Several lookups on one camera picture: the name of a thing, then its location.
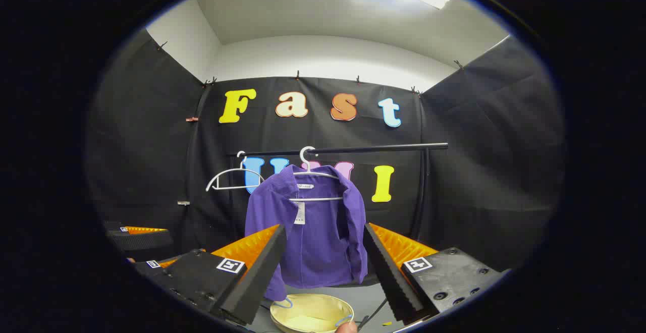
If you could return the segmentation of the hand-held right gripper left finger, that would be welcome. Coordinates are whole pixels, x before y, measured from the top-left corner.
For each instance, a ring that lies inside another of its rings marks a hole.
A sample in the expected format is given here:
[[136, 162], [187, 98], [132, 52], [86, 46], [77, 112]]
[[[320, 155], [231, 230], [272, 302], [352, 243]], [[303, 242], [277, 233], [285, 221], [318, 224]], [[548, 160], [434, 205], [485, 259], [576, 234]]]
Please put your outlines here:
[[147, 275], [188, 306], [240, 325], [251, 324], [281, 262], [287, 237], [283, 225], [265, 228], [204, 257], [196, 275]]

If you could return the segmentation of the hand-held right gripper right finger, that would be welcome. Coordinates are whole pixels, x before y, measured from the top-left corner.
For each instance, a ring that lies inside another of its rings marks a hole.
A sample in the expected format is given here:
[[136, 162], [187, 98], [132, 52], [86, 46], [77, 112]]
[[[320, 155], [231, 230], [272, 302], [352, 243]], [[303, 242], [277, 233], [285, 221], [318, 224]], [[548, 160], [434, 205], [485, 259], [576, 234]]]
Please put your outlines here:
[[459, 248], [435, 250], [367, 223], [363, 244], [396, 320], [417, 323], [465, 305], [505, 278]]

